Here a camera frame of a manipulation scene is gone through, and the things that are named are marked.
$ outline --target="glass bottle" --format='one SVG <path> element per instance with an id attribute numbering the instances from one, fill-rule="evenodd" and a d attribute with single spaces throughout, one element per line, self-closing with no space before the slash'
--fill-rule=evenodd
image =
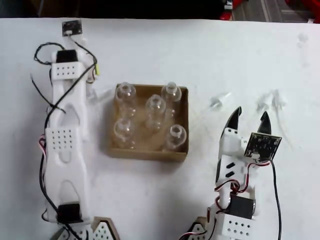
<path id="1" fill-rule="evenodd" d="M 166 102 L 159 95 L 152 95 L 145 104 L 146 127 L 157 132 L 161 129 L 166 112 Z"/>
<path id="2" fill-rule="evenodd" d="M 115 91 L 115 99 L 122 118 L 132 118 L 136 114 L 136 88 L 132 84 L 127 82 L 121 83 Z"/>
<path id="3" fill-rule="evenodd" d="M 135 125 L 128 118 L 118 119 L 113 127 L 114 141 L 121 149 L 135 148 Z"/>
<path id="4" fill-rule="evenodd" d="M 172 125 L 167 133 L 163 151 L 179 151 L 179 148 L 186 142 L 187 132 L 185 128 L 179 124 Z"/>
<path id="5" fill-rule="evenodd" d="M 161 97 L 165 101 L 166 115 L 168 117 L 178 114 L 181 96 L 181 89 L 174 82 L 169 82 L 161 89 Z"/>

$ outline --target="circuit board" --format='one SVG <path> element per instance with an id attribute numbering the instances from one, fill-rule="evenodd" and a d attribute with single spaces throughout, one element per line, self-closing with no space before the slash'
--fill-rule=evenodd
<path id="1" fill-rule="evenodd" d="M 82 34 L 81 20 L 64 21 L 62 23 L 62 36 L 72 36 Z"/>
<path id="2" fill-rule="evenodd" d="M 259 162 L 272 161 L 278 150 L 282 137 L 252 132 L 244 156 Z"/>

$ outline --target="cable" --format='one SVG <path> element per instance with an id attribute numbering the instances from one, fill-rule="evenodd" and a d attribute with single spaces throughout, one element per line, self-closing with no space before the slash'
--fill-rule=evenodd
<path id="1" fill-rule="evenodd" d="M 186 236 L 199 236 L 199 235 L 202 235 L 202 234 L 205 234 L 207 232 L 207 230 L 203 231 L 203 232 L 193 232 L 193 231 L 190 231 L 190 232 L 186 232 L 184 234 L 182 234 L 180 237 L 179 237 L 179 240 L 182 240 L 184 237 Z"/>
<path id="2" fill-rule="evenodd" d="M 41 61 L 41 60 L 38 58 L 38 53 L 39 53 L 39 51 L 40 51 L 43 47 L 45 47 L 45 46 L 50 46 L 50 45 L 58 46 L 58 47 L 60 47 L 62 50 L 65 50 L 64 46 L 62 46 L 60 43 L 56 43 L 56 42 L 46 42 L 46 43 L 43 43 L 43 44 L 41 44 L 40 46 L 38 46 L 38 48 L 35 50 L 33 59 L 34 59 L 36 62 L 40 63 L 40 64 L 43 64 L 43 65 L 51 65 L 52 62 L 50 62 L 50 61 Z"/>
<path id="3" fill-rule="evenodd" d="M 274 186 L 274 194 L 275 194 L 275 201 L 276 207 L 278 209 L 278 221 L 279 221 L 279 230 L 278 230 L 278 240 L 281 240 L 282 234 L 282 220 L 281 220 L 281 209 L 279 203 L 279 196 L 278 196 L 278 188 L 277 188 L 277 175 L 276 175 L 276 167 L 273 161 L 271 162 L 272 172 L 273 172 L 273 186 Z"/>
<path id="4" fill-rule="evenodd" d="M 96 64 L 97 64 L 97 58 L 85 47 L 83 47 L 82 45 L 80 45 L 79 43 L 77 43 L 76 41 L 74 41 L 75 44 L 77 46 L 79 46 L 80 48 L 84 49 L 85 51 L 87 51 L 90 55 L 92 55 L 93 57 L 93 64 L 90 65 L 81 75 L 79 78 L 77 78 L 74 83 L 71 85 L 71 87 L 59 98 L 59 100 L 52 106 L 52 109 L 50 110 L 50 112 L 48 113 L 48 115 L 46 116 L 45 122 L 44 122 L 44 131 L 46 131 L 46 128 L 48 127 L 48 123 L 49 123 L 49 119 L 51 114 L 54 112 L 54 110 L 56 110 L 58 108 L 59 103 L 68 95 L 68 93 L 77 85 L 77 83 L 82 79 L 82 77 L 91 69 L 93 68 Z M 51 65 L 52 63 L 46 61 L 43 62 L 41 60 L 38 59 L 38 52 L 40 51 L 40 49 L 43 46 L 47 46 L 47 45 L 56 45 L 61 47 L 63 50 L 65 49 L 62 45 L 60 45 L 59 43 L 54 43 L 54 42 L 47 42 L 45 44 L 40 45 L 35 54 L 34 54 L 34 60 L 39 62 L 40 64 L 43 65 Z M 52 208 L 54 209 L 55 212 L 58 212 L 58 208 L 55 206 L 55 204 L 53 203 L 53 201 L 50 199 L 50 197 L 48 196 L 46 189 L 45 189 L 45 185 L 44 185 L 44 179 L 43 179 L 43 167 L 44 167 L 44 161 L 45 161 L 45 155 L 42 154 L 41 156 L 41 161 L 40 161 L 40 170 L 39 170 L 39 183 L 40 183 L 40 188 L 41 191 L 44 195 L 44 197 L 46 198 L 46 200 L 48 201 L 48 203 L 52 206 Z M 77 235 L 77 233 L 71 228 L 71 226 L 67 223 L 64 223 L 66 229 L 68 229 L 71 234 L 74 235 L 74 237 L 78 240 L 81 240 L 81 238 Z"/>
<path id="5" fill-rule="evenodd" d="M 45 214 L 46 214 L 47 211 L 48 211 L 48 209 L 44 210 L 44 212 L 41 214 L 41 218 L 42 218 L 43 221 L 49 222 L 49 220 L 45 218 Z"/>
<path id="6" fill-rule="evenodd" d="M 219 213 L 222 213 L 221 210 L 217 211 L 215 214 L 219 214 Z M 214 225 L 213 225 L 213 229 L 212 229 L 212 232 L 210 234 L 210 237 L 208 238 L 208 240 L 210 240 L 212 238 L 212 236 L 214 235 L 214 232 L 215 232 L 215 229 L 216 229 L 216 224 L 217 224 L 217 219 L 214 218 Z"/>
<path id="7" fill-rule="evenodd" d="M 40 96 L 49 104 L 50 107 L 54 108 L 55 106 L 48 101 L 48 99 L 46 99 L 46 97 L 41 93 L 41 91 L 39 90 L 38 86 L 36 85 L 35 81 L 34 81 L 34 77 L 32 76 L 32 74 L 30 74 L 30 78 L 31 78 L 31 82 L 33 84 L 33 86 L 35 87 L 35 89 L 37 90 L 37 92 L 40 94 Z M 66 114 L 66 111 L 61 109 L 60 107 L 55 107 L 59 110 L 61 110 L 64 114 Z"/>

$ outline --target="red wire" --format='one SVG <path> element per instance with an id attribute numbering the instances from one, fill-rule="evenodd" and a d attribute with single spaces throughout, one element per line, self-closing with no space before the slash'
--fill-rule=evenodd
<path id="1" fill-rule="evenodd" d="M 248 186 L 249 186 L 249 168 L 250 168 L 251 165 L 255 165 L 255 166 L 259 166 L 259 167 L 265 167 L 265 166 L 270 165 L 270 162 L 264 163 L 264 164 L 249 163 L 249 164 L 248 164 L 248 167 L 247 167 L 247 174 L 246 174 L 246 177 L 245 177 L 245 185 L 244 185 L 244 188 L 243 188 L 242 190 L 239 190 L 239 189 L 238 189 L 237 194 L 242 194 L 242 193 L 244 193 L 244 192 L 247 190 Z"/>

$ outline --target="black wire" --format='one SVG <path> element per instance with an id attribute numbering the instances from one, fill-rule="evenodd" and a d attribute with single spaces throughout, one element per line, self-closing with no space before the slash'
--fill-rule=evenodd
<path id="1" fill-rule="evenodd" d="M 32 75 L 30 75 L 31 78 L 31 82 L 33 84 L 33 86 L 35 87 L 35 89 L 37 90 L 37 92 L 40 94 L 40 96 L 49 104 L 50 107 L 55 107 L 51 102 L 48 101 L 48 99 L 46 99 L 46 97 L 41 93 L 40 89 L 38 88 L 38 86 L 36 85 L 34 78 Z M 61 110 L 64 114 L 66 114 L 66 111 L 61 109 L 60 107 L 56 107 L 57 109 Z"/>
<path id="2" fill-rule="evenodd" d="M 280 209 L 279 196 L 278 196 L 278 188 L 277 188 L 276 167 L 275 167 L 274 161 L 270 161 L 270 162 L 271 162 L 272 171 L 273 171 L 273 186 L 274 186 L 274 194 L 275 194 L 276 207 L 277 207 L 277 209 L 278 209 L 278 221 L 279 221 L 278 240 L 281 240 L 282 220 L 281 220 L 281 209 Z"/>
<path id="3" fill-rule="evenodd" d="M 64 46 L 62 46 L 60 43 L 56 43 L 56 42 L 46 42 L 46 43 L 41 44 L 40 46 L 38 46 L 38 48 L 35 50 L 33 59 L 34 59 L 35 61 L 37 61 L 38 63 L 40 63 L 40 64 L 43 64 L 43 65 L 51 65 L 52 62 L 50 62 L 50 61 L 41 61 L 41 60 L 38 58 L 38 53 L 39 53 L 39 51 L 40 51 L 44 46 L 49 46 L 49 45 L 58 46 L 58 47 L 60 47 L 62 50 L 65 50 Z"/>
<path id="4" fill-rule="evenodd" d="M 79 43 L 77 43 L 76 41 L 74 41 L 74 43 L 79 46 L 80 48 L 84 49 L 85 51 L 87 51 L 90 55 L 92 55 L 93 57 L 93 64 L 90 65 L 81 75 L 78 79 L 76 79 L 74 81 L 74 83 L 71 85 L 71 87 L 60 97 L 60 99 L 52 106 L 52 109 L 50 110 L 50 112 L 48 113 L 48 115 L 46 116 L 45 122 L 44 122 L 44 132 L 46 132 L 46 128 L 48 127 L 48 123 L 49 123 L 49 119 L 51 114 L 54 112 L 54 110 L 56 110 L 56 108 L 58 108 L 58 104 L 68 95 L 68 93 L 77 85 L 77 83 L 81 80 L 81 78 L 92 68 L 97 64 L 97 58 L 88 50 L 86 49 L 84 46 L 80 45 Z M 41 49 L 41 47 L 37 48 L 37 52 L 34 55 L 34 59 L 36 60 L 36 56 L 39 52 L 38 49 Z M 42 154 L 41 156 L 41 161 L 40 161 L 40 171 L 39 171 L 39 183 L 40 183 L 40 188 L 41 191 L 44 195 L 44 197 L 46 198 L 46 200 L 48 201 L 48 203 L 52 206 L 52 208 L 55 210 L 55 212 L 58 212 L 58 208 L 55 206 L 55 204 L 53 203 L 53 201 L 50 199 L 50 197 L 48 196 L 46 189 L 45 189 L 45 185 L 44 185 L 44 181 L 43 181 L 43 167 L 44 167 L 44 159 L 45 156 Z M 71 226 L 67 223 L 64 224 L 65 227 L 75 236 L 76 239 L 81 240 L 81 238 L 77 235 L 77 233 L 71 228 Z"/>
<path id="5" fill-rule="evenodd" d="M 63 229 L 65 229 L 66 230 L 66 232 L 68 233 L 68 237 L 66 238 L 66 240 L 69 240 L 69 238 L 70 238 L 70 231 L 66 228 L 66 227 L 63 227 Z"/>
<path id="6" fill-rule="evenodd" d="M 41 214 L 41 218 L 42 218 L 43 221 L 49 222 L 49 220 L 46 219 L 45 216 L 44 216 L 47 211 L 48 211 L 48 209 L 45 209 L 45 210 L 44 210 L 44 212 Z"/>
<path id="7" fill-rule="evenodd" d="M 50 79 L 50 83 L 51 83 L 51 87 L 52 87 L 51 70 L 52 70 L 52 68 L 50 68 L 50 70 L 49 70 L 49 79 Z"/>

